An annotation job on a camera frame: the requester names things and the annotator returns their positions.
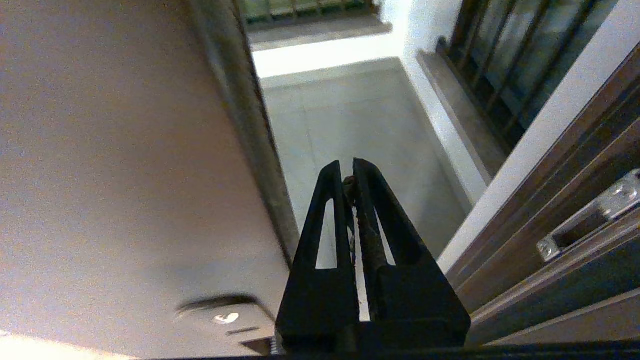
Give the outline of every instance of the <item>window sill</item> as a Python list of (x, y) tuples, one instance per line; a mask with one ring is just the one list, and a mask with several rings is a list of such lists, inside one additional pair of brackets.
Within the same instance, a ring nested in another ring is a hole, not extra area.
[(424, 51), (417, 55), (417, 60), (483, 179), (489, 184), (507, 155), (446, 60), (437, 53)]
[(382, 23), (374, 15), (363, 15), (251, 31), (248, 38), (252, 51), (262, 51), (390, 32), (390, 24)]

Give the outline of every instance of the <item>concrete ledge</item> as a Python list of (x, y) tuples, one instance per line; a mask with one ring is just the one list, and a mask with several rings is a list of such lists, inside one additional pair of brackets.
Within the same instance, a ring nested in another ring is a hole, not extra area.
[(326, 69), (322, 69), (322, 71), (311, 70), (305, 72), (297, 72), (295, 74), (271, 76), (270, 78), (260, 79), (260, 85), (262, 88), (294, 86), (304, 83), (312, 83), (314, 81), (339, 79), (345, 76), (365, 74), (367, 72), (400, 69), (401, 67), (402, 63), (400, 62), (400, 59), (385, 58), (379, 60), (362, 61), (337, 67), (328, 67)]
[(373, 15), (297, 24), (262, 31), (249, 32), (252, 51), (313, 44), (343, 38), (378, 35), (391, 32), (391, 25)]
[(462, 85), (437, 53), (421, 51), (417, 61), (442, 102), (484, 181), (489, 184), (507, 159)]

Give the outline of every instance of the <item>tile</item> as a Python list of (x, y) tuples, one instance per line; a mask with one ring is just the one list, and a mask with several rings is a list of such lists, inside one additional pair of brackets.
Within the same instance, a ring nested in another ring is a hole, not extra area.
[[(319, 171), (339, 160), (346, 177), (353, 157), (363, 158), (380, 168), (437, 258), (465, 212), (401, 80), (397, 71), (373, 72), (272, 88), (265, 98), (300, 230)], [(335, 264), (333, 231), (321, 236), (321, 267)]]
[(262, 90), (262, 95), (267, 110), (271, 113), (287, 113), (303, 109), (298, 86), (267, 88)]
[(402, 96), (307, 111), (319, 164), (353, 156), (376, 164), (434, 256), (465, 218), (429, 137)]
[(298, 226), (304, 222), (308, 202), (316, 184), (317, 171), (307, 131), (304, 111), (289, 113), (269, 112), (278, 156), (282, 164), (287, 190), (295, 209), (304, 209), (305, 215), (296, 214)]
[(392, 95), (401, 86), (397, 71), (389, 70), (358, 74), (340, 79), (300, 85), (300, 95), (306, 110), (360, 102)]

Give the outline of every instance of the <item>window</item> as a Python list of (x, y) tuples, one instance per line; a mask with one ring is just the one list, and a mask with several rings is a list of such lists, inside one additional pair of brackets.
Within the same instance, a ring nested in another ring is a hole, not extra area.
[(616, 3), (465, 0), (438, 51), (510, 151)]

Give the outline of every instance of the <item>door latch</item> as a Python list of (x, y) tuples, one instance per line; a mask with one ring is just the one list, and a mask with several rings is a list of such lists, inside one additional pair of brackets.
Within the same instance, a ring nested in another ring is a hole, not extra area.
[(536, 247), (545, 262), (558, 257), (585, 235), (616, 220), (640, 204), (640, 168), (630, 171), (540, 240)]

